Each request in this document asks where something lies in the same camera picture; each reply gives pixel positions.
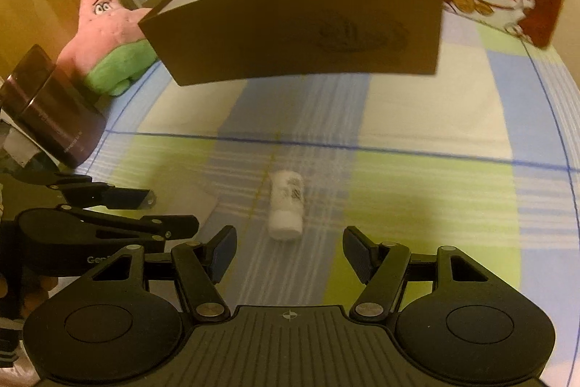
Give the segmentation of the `person's left hand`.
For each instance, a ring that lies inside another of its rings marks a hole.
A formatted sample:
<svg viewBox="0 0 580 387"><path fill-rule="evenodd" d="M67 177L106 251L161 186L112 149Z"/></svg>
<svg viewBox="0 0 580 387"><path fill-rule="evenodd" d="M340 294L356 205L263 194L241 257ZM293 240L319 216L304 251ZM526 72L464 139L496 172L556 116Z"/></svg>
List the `person's left hand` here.
<svg viewBox="0 0 580 387"><path fill-rule="evenodd" d="M27 318L32 311L49 299L49 292L54 290L59 280L56 277L33 275L32 286L24 291L20 307L20 318Z"/></svg>

